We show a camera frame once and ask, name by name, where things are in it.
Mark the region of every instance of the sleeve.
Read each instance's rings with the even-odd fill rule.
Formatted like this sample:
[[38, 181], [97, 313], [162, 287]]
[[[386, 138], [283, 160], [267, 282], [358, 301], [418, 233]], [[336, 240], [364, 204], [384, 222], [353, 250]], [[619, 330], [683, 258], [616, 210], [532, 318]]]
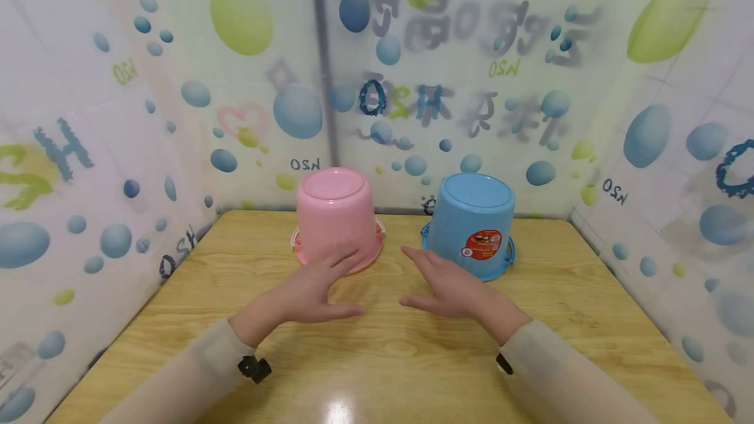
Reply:
[[220, 319], [120, 401], [100, 424], [194, 423], [243, 380], [238, 363], [254, 351], [238, 339], [228, 319]]
[[658, 424], [599, 366], [540, 321], [517, 330], [500, 354], [511, 393], [542, 423]]

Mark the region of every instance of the black clip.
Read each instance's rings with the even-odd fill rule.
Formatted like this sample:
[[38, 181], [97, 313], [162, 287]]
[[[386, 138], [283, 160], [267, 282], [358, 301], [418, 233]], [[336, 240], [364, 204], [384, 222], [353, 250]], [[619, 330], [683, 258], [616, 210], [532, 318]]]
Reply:
[[244, 355], [243, 359], [238, 363], [238, 370], [257, 384], [272, 373], [272, 367], [267, 360], [262, 359], [257, 361], [257, 358], [253, 355]]

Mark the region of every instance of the red label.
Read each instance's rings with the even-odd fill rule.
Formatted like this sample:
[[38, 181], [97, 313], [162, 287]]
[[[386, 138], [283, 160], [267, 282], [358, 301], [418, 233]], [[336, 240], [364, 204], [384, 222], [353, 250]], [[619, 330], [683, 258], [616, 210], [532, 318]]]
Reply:
[[497, 230], [475, 232], [469, 236], [469, 239], [466, 239], [466, 247], [461, 250], [461, 255], [477, 260], [487, 260], [500, 249], [501, 237], [500, 231]]

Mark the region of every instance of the tabletop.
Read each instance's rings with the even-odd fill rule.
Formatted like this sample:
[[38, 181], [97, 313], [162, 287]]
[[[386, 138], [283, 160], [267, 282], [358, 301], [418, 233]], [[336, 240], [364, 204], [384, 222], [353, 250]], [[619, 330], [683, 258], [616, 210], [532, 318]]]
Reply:
[[[286, 324], [259, 347], [273, 374], [245, 383], [200, 423], [533, 423], [496, 368], [497, 345], [472, 321], [407, 309], [426, 293], [401, 244], [420, 247], [424, 216], [378, 215], [373, 265], [338, 281], [356, 319]], [[96, 423], [222, 316], [297, 269], [296, 214], [229, 211], [51, 416]], [[594, 361], [665, 424], [728, 423], [722, 409], [573, 226], [515, 219], [517, 260], [490, 285]]]

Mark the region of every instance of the left hand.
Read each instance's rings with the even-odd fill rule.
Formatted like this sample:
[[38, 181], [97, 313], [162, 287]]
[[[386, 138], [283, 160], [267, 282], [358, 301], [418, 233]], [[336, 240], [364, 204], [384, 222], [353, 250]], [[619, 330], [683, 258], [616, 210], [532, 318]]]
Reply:
[[282, 284], [266, 291], [244, 306], [230, 320], [238, 338], [257, 347], [284, 322], [323, 322], [364, 314], [362, 306], [330, 304], [329, 289], [362, 261], [363, 255], [349, 247], [338, 247], [320, 259], [299, 267]]

